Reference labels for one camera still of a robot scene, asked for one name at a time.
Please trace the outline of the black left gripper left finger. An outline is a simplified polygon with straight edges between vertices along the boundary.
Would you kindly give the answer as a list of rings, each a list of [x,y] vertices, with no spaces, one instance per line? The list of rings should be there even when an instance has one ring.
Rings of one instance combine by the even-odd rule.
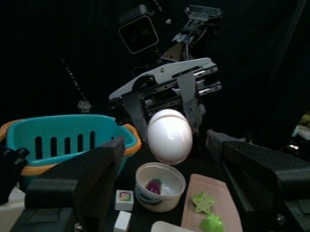
[[[33,178],[9,232],[104,232],[122,154],[118,137]]]

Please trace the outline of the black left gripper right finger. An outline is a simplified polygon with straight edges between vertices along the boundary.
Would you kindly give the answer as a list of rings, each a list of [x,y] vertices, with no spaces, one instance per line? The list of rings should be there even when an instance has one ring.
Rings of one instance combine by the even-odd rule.
[[[310,232],[310,163],[206,131],[245,232]]]

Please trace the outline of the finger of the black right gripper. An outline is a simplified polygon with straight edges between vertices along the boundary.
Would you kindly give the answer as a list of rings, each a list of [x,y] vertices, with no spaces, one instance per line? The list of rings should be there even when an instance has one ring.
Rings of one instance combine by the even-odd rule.
[[[176,78],[181,102],[182,112],[185,114],[186,123],[193,134],[198,133],[201,118],[205,113],[204,106],[200,103],[196,79],[190,72]]]
[[[144,118],[144,101],[141,99],[141,90],[152,83],[154,83],[154,77],[145,74],[136,78],[132,86],[129,87],[129,91],[122,94],[122,107],[134,125],[138,137],[144,142],[148,142],[148,125]]]

